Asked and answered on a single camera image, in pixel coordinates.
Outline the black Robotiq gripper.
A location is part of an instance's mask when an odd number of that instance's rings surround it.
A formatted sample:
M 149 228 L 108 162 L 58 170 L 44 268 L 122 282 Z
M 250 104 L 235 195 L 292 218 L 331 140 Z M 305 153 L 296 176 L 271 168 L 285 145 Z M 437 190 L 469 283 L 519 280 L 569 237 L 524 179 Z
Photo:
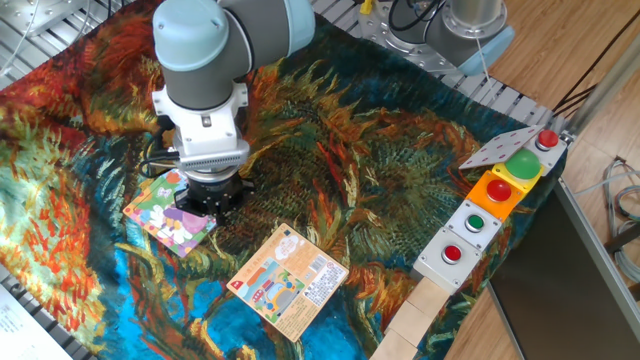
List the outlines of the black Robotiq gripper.
M 241 207 L 254 190 L 254 182 L 241 179 L 238 174 L 220 182 L 189 179 L 188 189 L 176 192 L 174 202 L 179 210 L 198 217 L 209 216 L 225 225 L 228 214 Z

